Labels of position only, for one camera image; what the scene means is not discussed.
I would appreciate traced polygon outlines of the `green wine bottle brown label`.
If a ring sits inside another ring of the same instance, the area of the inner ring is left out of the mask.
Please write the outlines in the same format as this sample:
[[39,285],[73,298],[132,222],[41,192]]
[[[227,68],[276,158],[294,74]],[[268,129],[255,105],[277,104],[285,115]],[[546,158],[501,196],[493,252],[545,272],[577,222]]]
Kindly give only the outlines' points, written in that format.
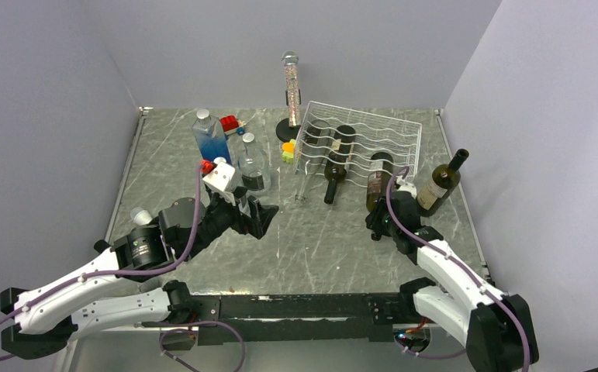
[[370,173],[367,180],[365,206],[372,212],[378,200],[385,194],[386,187],[393,174],[392,155],[383,151],[371,157]]

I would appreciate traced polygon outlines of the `clear glass wine bottle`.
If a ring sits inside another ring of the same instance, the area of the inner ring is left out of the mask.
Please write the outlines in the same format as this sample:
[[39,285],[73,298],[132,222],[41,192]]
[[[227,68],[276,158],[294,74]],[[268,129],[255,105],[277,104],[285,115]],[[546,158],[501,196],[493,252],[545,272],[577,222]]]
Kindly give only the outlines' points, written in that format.
[[329,123],[321,119],[314,119],[304,130],[298,162],[303,179],[295,194],[295,200],[298,202],[306,200],[306,189],[325,159],[331,137],[330,130]]

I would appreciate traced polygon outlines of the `dark green wine bottle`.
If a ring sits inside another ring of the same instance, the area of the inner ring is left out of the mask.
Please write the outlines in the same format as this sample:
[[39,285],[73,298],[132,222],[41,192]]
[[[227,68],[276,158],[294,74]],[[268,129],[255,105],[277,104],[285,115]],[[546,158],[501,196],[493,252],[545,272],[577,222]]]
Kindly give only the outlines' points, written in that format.
[[327,205],[334,203],[337,186],[347,176],[347,162],[350,159],[351,149],[356,137],[355,129],[349,125],[340,125],[335,131],[324,168],[324,177],[327,179],[327,190],[323,201]]

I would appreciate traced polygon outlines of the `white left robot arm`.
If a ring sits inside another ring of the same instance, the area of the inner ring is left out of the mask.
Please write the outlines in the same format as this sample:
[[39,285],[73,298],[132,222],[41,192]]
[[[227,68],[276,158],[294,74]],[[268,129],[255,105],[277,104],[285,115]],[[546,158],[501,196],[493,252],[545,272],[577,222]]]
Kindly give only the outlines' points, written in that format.
[[253,196],[228,202],[213,195],[208,205],[180,198],[115,242],[98,241],[97,257],[66,276],[35,290],[4,290],[1,310],[13,324],[1,331],[1,347],[10,356],[35,360],[104,329],[199,320],[208,307],[179,281],[129,297],[114,292],[174,270],[226,231],[260,239],[278,210]]

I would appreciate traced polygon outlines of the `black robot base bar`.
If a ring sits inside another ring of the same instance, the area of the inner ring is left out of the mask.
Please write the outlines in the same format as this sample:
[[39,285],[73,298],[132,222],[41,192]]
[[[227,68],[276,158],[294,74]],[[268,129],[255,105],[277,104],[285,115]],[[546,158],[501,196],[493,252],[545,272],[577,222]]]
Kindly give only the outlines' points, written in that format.
[[246,342],[366,339],[391,343],[399,334],[426,335],[430,321],[395,292],[355,294],[194,295],[187,322],[200,346],[231,341],[225,323]]

